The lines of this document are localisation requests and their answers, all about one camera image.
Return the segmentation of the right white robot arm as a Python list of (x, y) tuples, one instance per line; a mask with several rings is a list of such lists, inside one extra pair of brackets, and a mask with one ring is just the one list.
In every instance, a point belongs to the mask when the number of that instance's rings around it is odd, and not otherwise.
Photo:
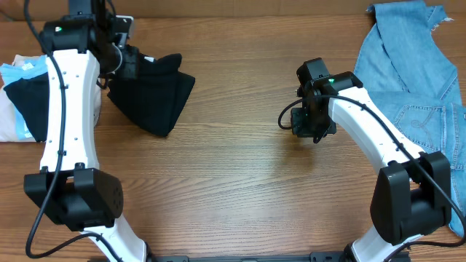
[(332, 75), (321, 58), (296, 72), (299, 101), (291, 109), (292, 133), (319, 143), (341, 126), (377, 174), (371, 228), (340, 252), (313, 252), (311, 261), (409, 261), (399, 249), (451, 221), (450, 165), (398, 131), (351, 72)]

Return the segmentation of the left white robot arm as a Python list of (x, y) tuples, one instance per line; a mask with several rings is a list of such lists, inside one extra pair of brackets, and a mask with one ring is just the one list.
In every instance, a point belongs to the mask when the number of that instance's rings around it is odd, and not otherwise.
[(47, 56), (47, 138), (40, 170), (23, 188), (39, 217), (91, 239), (107, 261), (152, 259), (123, 215), (122, 184), (100, 169), (95, 149), (96, 89), (138, 74), (138, 49), (127, 44), (133, 29), (111, 1), (70, 1), (67, 15), (35, 33)]

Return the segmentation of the black t-shirt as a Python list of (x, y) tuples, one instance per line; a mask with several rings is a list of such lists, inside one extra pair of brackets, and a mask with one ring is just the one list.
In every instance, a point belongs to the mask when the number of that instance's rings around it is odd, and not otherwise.
[(195, 78), (179, 71), (179, 53), (160, 59), (139, 54), (138, 58), (137, 78), (110, 81), (108, 97), (138, 127), (166, 137), (186, 105)]

